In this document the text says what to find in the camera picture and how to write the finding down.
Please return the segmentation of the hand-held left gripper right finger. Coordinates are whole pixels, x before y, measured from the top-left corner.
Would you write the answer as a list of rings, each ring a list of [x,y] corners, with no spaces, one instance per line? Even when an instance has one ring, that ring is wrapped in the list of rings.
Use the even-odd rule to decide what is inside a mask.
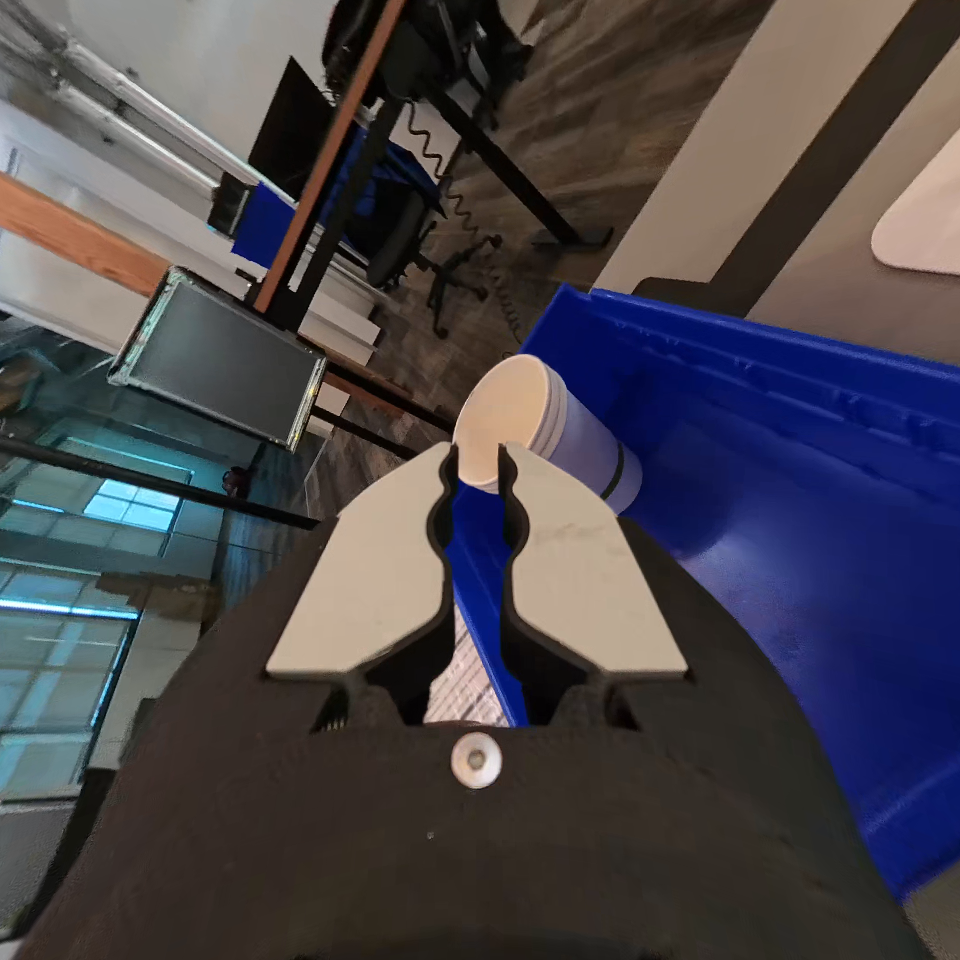
[[[678,681],[690,666],[626,527],[597,493],[518,442],[498,449],[503,537],[500,655],[527,721],[547,726],[583,687]]]

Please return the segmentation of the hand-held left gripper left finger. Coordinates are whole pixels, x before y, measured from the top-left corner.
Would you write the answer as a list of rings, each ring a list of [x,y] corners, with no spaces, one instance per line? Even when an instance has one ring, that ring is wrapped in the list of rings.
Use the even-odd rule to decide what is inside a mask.
[[[365,683],[389,693],[406,725],[425,722],[455,652],[457,486],[457,447],[441,441],[341,510],[267,660],[270,678]]]

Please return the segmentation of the white paper cup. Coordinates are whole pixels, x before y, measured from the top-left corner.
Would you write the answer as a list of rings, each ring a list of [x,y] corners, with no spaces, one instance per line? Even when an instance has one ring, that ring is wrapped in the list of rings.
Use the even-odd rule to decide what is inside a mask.
[[[550,366],[543,365],[545,400],[542,415],[528,449],[549,461],[561,441],[568,416],[569,391],[563,378]]]
[[[529,448],[552,399],[550,372],[540,359],[514,355],[494,366],[463,403],[454,427],[462,483],[496,494],[499,448],[509,442]]]
[[[566,424],[558,447],[547,462],[578,479],[616,515],[623,515],[642,489],[642,463],[636,453],[566,388]]]

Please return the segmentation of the blue plastic bin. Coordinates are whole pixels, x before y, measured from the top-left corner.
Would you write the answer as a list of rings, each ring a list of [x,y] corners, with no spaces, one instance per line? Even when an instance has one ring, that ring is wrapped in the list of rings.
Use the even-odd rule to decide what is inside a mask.
[[[569,286],[515,355],[637,455],[623,517],[786,681],[896,898],[957,863],[958,366]],[[453,516],[456,600],[527,726],[499,650],[503,503],[461,481]]]

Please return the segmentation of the grey desk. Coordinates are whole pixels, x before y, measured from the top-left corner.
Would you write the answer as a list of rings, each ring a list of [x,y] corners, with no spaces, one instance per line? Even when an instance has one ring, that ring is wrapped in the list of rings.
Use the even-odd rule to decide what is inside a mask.
[[[746,318],[958,364],[958,279],[876,224],[958,132],[958,2],[774,2],[594,286],[731,283]]]

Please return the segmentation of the wooden-top office desk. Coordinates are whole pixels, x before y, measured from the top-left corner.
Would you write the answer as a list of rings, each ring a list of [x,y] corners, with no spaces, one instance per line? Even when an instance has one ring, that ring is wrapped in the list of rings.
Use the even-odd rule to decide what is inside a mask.
[[[592,252],[604,249],[614,233],[610,226],[580,230],[565,218],[508,154],[446,93],[440,84],[441,66],[437,58],[412,26],[401,21],[406,2],[385,3],[366,50],[340,96],[294,219],[253,302],[252,310],[284,333],[296,333],[306,317],[337,253],[356,198],[371,178],[375,165],[385,156],[387,142],[409,99],[430,104],[459,135],[462,144],[473,151],[534,216],[541,225],[541,230],[531,238],[535,247]],[[373,80],[378,80],[383,87],[385,101],[369,123],[348,182],[330,214],[328,228],[321,234],[298,285],[291,289],[294,273],[319,221],[324,199],[329,193],[328,186],[334,180],[334,168]]]

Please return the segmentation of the metal framed grey screen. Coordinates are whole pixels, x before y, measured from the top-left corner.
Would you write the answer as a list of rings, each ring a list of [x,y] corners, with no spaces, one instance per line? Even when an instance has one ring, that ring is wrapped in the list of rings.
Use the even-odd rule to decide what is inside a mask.
[[[106,378],[292,453],[327,367],[322,349],[274,328],[197,273],[171,266]]]

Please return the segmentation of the dark grey mat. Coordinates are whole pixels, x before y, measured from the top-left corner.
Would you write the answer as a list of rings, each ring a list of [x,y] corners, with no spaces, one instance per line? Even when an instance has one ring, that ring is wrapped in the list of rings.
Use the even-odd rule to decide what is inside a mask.
[[[747,317],[756,302],[749,291],[717,279],[702,282],[648,277],[636,285],[632,294],[644,300],[740,319]]]

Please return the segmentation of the black office chair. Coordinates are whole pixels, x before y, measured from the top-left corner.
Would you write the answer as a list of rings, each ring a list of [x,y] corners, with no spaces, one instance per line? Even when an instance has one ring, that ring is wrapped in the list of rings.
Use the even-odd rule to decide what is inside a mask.
[[[438,263],[423,253],[424,242],[433,230],[433,224],[427,222],[428,214],[426,203],[419,194],[409,198],[397,225],[368,262],[366,282],[376,289],[389,291],[399,285],[409,266],[432,274],[434,278],[427,296],[427,307],[433,314],[434,335],[439,340],[445,340],[449,336],[449,330],[442,325],[441,314],[448,289],[466,290],[481,303],[488,297],[486,287],[462,280],[458,270],[485,248],[498,251],[503,245],[503,238],[499,234],[486,234]]]
[[[334,94],[346,91],[385,6],[385,2],[339,1],[333,7],[320,59],[326,85]],[[406,2],[400,21],[409,23],[423,39],[450,84],[462,76],[458,60],[467,57],[467,46],[481,32],[493,99],[523,78],[534,54],[534,48],[511,29],[497,1]]]

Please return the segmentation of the blue sheet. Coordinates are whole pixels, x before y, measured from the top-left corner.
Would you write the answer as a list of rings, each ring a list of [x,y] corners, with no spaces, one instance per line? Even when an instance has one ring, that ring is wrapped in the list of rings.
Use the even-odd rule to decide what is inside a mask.
[[[290,229],[296,207],[266,183],[255,186],[246,199],[236,227],[231,253],[270,269]]]

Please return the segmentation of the small black box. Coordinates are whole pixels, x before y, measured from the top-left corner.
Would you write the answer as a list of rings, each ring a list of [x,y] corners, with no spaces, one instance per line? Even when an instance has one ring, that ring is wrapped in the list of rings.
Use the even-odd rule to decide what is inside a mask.
[[[222,172],[219,183],[211,193],[211,205],[206,223],[216,234],[234,239],[246,206],[255,192],[255,186],[234,174]]]

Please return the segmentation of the wooden pillar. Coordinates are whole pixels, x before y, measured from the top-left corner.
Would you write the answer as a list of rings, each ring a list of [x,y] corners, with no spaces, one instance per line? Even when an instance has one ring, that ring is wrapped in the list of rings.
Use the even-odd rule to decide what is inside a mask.
[[[171,264],[8,174],[1,174],[1,228],[144,297]]]

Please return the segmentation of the black monitor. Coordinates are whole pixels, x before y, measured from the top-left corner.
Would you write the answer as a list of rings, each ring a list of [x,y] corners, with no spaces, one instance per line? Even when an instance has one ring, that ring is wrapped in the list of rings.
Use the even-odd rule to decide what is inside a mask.
[[[290,56],[249,152],[249,165],[263,182],[298,202],[334,114],[333,103]]]

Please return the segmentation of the silver ceiling pipes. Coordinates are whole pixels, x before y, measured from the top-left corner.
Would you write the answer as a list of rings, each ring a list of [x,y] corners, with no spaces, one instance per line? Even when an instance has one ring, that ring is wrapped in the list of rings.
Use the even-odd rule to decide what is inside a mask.
[[[50,126],[65,122],[135,171],[174,183],[209,205],[221,183],[210,138],[27,2],[2,2],[2,98]]]

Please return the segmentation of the black glass wall post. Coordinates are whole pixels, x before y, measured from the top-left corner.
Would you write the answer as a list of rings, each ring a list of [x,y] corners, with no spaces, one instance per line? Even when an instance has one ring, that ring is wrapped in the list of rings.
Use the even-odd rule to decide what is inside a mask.
[[[186,485],[141,471],[130,470],[58,449],[39,446],[29,441],[8,437],[6,435],[1,436],[1,452],[12,457],[55,469],[82,474],[102,481],[126,484],[157,494],[169,495],[191,503],[236,513],[244,517],[294,527],[299,530],[311,531],[320,523],[319,520],[306,515],[263,506],[258,503],[207,490],[200,486]]]

